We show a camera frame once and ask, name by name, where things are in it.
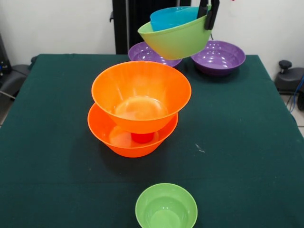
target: orange bowl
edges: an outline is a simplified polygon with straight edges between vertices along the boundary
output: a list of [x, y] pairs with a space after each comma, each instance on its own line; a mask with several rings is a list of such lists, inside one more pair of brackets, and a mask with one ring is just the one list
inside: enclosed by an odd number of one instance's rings
[[191, 86], [178, 70], [161, 63], [132, 61], [103, 71], [93, 82], [95, 103], [124, 130], [156, 132], [191, 97]]
[[94, 104], [87, 117], [93, 135], [106, 144], [115, 153], [129, 158], [145, 156], [153, 152], [176, 128], [178, 115], [159, 131], [154, 133], [148, 143], [137, 143], [132, 140], [131, 133], [125, 131], [109, 117], [97, 104]]

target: table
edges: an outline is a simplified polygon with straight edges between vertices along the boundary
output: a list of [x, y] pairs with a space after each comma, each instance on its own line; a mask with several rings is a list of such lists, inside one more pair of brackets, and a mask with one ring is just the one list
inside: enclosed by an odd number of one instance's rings
[[125, 55], [40, 55], [0, 129], [1, 227], [135, 228], [150, 185], [186, 188], [196, 228], [304, 227], [304, 140], [258, 56], [226, 78], [178, 69], [192, 86], [152, 154], [116, 155], [89, 131], [91, 85]]

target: plastic bowl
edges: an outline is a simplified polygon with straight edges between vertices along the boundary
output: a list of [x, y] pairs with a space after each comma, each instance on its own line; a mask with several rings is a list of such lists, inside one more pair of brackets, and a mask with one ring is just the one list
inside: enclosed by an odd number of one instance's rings
[[194, 198], [175, 184], [156, 184], [139, 196], [135, 214], [142, 228], [192, 228], [198, 216]]
[[171, 67], [177, 66], [182, 61], [182, 59], [167, 60], [161, 57], [159, 54], [153, 51], [153, 49], [150, 48], [146, 42], [135, 44], [130, 48], [128, 55], [131, 61], [152, 61]]
[[150, 16], [153, 31], [170, 29], [196, 20], [198, 7], [171, 7], [155, 11]]
[[117, 126], [97, 104], [94, 104], [87, 117], [93, 135], [107, 145], [115, 153], [129, 158], [145, 156], [153, 152], [174, 131], [178, 115], [162, 129], [154, 134], [149, 143], [137, 143], [132, 140], [131, 133]]
[[191, 86], [173, 67], [132, 61], [103, 71], [93, 82], [92, 96], [118, 126], [147, 134], [162, 129], [188, 103]]
[[246, 55], [233, 44], [214, 40], [208, 41], [206, 48], [191, 58], [202, 73], [226, 76], [245, 62]]
[[192, 56], [203, 50], [211, 30], [205, 30], [206, 16], [189, 23], [154, 32], [148, 22], [138, 29], [143, 40], [160, 56], [173, 60]]

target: blue cable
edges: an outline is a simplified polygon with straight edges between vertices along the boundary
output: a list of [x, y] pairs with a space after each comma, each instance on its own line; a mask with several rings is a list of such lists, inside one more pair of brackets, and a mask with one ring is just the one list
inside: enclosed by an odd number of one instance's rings
[[296, 90], [295, 90], [294, 99], [293, 99], [293, 104], [291, 104], [291, 105], [293, 105], [293, 108], [292, 108], [292, 110], [290, 111], [290, 113], [295, 109], [295, 98], [296, 98], [296, 94], [297, 94], [298, 91], [302, 88], [303, 83], [304, 83], [304, 76], [302, 77], [302, 79], [301, 79], [301, 81], [300, 81], [298, 87], [297, 87]]

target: green bowl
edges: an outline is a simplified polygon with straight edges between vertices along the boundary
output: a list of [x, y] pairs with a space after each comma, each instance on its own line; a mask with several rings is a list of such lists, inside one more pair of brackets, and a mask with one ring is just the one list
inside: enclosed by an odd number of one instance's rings
[[198, 217], [194, 198], [175, 184], [156, 184], [139, 196], [135, 214], [142, 228], [192, 228]]
[[206, 17], [173, 28], [153, 32], [148, 22], [138, 29], [143, 40], [160, 56], [168, 60], [186, 58], [203, 50], [211, 30], [205, 30]]

